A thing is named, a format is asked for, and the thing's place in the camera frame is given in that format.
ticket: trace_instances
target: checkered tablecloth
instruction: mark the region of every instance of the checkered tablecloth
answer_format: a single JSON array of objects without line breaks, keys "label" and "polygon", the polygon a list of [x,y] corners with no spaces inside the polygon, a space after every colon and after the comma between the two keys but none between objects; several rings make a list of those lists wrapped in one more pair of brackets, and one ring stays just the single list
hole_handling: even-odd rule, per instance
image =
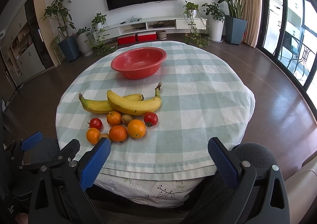
[{"label": "checkered tablecloth", "polygon": [[[155,75],[128,80],[111,69],[111,61],[120,53],[149,46],[167,52],[167,59]],[[78,139],[80,151],[75,160],[79,160],[93,148],[86,140],[87,122],[98,117],[104,124],[102,132],[108,133],[110,129],[106,115],[91,114],[82,108],[78,93],[87,99],[105,100],[107,91],[112,90],[120,96],[141,93],[147,99],[154,96],[159,81],[162,82],[162,105],[156,112],[158,124],[147,128],[142,139],[128,138],[123,143],[112,143],[110,156],[100,171],[105,175],[100,174],[96,180],[100,181],[99,185],[112,190],[114,183],[122,183],[122,187],[129,183],[127,189],[137,191],[137,187],[150,187],[153,180],[167,189],[171,184],[177,187],[176,181],[186,180],[191,190],[201,177],[216,171],[207,150],[211,137],[217,136],[229,150],[241,142],[255,107],[253,93],[217,56],[184,43],[159,41],[119,49],[77,77],[57,108],[56,132],[60,147],[73,138]],[[143,183],[130,184],[137,180]],[[153,189],[157,190],[158,185],[153,185]],[[128,197],[118,192],[120,188],[116,189],[118,194]],[[142,192],[149,197],[148,189]],[[153,200],[157,197],[154,193],[152,196]]]}]

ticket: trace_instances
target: tv stand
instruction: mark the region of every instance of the tv stand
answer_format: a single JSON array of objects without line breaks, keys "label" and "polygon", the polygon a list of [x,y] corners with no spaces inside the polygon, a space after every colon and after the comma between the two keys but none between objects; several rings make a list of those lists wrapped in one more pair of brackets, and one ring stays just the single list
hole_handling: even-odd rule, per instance
[{"label": "tv stand", "polygon": [[[194,23],[198,30],[206,29],[206,19],[194,18]],[[145,24],[145,28],[139,29],[141,24]],[[103,32],[94,33],[94,36],[96,40],[108,40],[122,35],[135,34],[145,31],[172,31],[182,29],[189,31],[190,28],[191,25],[186,19],[184,19],[184,16],[154,17],[135,22],[126,22],[124,24],[115,24],[105,28]]]}]

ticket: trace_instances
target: red storage box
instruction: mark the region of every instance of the red storage box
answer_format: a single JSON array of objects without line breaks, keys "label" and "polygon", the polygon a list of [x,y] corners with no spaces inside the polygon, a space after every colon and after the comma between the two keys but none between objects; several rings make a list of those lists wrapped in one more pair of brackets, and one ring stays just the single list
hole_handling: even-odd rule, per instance
[{"label": "red storage box", "polygon": [[118,38],[118,43],[120,45],[127,44],[127,43],[134,43],[136,41],[137,41],[137,39],[136,39],[136,35],[135,34],[128,34],[128,35],[120,36]]},{"label": "red storage box", "polygon": [[139,42],[143,42],[143,41],[152,41],[152,40],[156,40],[157,36],[156,36],[156,32],[147,32],[147,33],[139,33],[137,34],[137,40]]}]

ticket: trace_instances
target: table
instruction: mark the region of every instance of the table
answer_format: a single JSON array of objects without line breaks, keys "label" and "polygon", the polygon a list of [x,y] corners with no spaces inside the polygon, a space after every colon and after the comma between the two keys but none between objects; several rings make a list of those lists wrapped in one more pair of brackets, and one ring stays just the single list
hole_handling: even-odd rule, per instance
[{"label": "table", "polygon": [[[128,80],[111,69],[120,53],[154,46],[167,52],[159,71],[148,78]],[[63,148],[76,138],[80,150],[75,160],[93,148],[86,140],[89,120],[99,117],[102,132],[110,127],[106,115],[86,112],[78,93],[87,99],[104,100],[107,90],[125,96],[154,96],[162,82],[159,123],[142,139],[112,143],[111,153],[95,183],[132,201],[156,207],[183,204],[188,193],[216,171],[207,150],[217,136],[231,150],[243,138],[255,108],[253,93],[227,63],[194,46],[175,41],[149,42],[119,49],[82,72],[63,94],[56,113],[58,142]]]}]

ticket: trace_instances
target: metal bolt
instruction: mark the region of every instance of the metal bolt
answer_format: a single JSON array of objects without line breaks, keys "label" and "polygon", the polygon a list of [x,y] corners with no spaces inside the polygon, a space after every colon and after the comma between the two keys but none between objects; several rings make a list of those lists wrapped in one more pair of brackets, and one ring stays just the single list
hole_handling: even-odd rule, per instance
[{"label": "metal bolt", "polygon": [[272,166],[272,169],[273,169],[274,171],[278,171],[280,168],[279,168],[277,165],[273,165],[273,166]]},{"label": "metal bolt", "polygon": [[68,163],[70,167],[75,167],[77,165],[77,161],[71,161]]},{"label": "metal bolt", "polygon": [[251,166],[251,164],[250,164],[250,162],[248,162],[248,161],[243,161],[243,162],[242,162],[242,166],[245,167],[245,168],[248,168],[248,167]]},{"label": "metal bolt", "polygon": [[46,165],[43,165],[43,166],[40,168],[40,170],[41,170],[42,172],[46,171],[46,170],[47,170],[47,166],[46,166]]}]

